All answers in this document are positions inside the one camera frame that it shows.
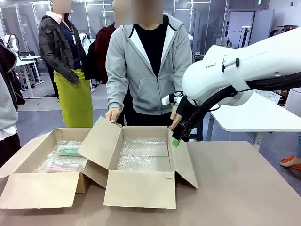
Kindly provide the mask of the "person's left hand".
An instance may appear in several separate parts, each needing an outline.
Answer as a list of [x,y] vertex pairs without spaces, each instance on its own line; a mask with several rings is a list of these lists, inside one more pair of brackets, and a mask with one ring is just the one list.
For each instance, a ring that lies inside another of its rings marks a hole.
[[169,126],[169,129],[174,130],[182,119],[182,116],[177,113],[177,106],[173,107],[170,119],[172,120],[172,124]]

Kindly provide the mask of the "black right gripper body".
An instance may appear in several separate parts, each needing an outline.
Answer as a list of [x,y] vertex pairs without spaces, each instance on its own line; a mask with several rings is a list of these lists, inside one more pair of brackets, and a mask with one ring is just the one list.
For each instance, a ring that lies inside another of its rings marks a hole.
[[186,125],[190,117],[197,109],[195,101],[190,101],[187,96],[183,96],[178,104],[176,113],[181,116],[180,124]]

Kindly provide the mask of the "person's right hand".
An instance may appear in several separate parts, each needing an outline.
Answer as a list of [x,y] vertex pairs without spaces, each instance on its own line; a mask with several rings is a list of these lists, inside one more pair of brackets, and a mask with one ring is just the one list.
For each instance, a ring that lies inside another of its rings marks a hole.
[[120,123],[117,122],[117,120],[118,120],[120,114],[121,114],[121,111],[120,111],[118,108],[113,107],[113,108],[110,108],[110,109],[107,111],[107,113],[105,114],[105,118],[106,118],[109,122],[111,122],[111,123],[113,123],[113,124],[115,124],[115,125],[117,125],[117,126],[119,126],[119,127],[122,127],[122,124],[120,124]]

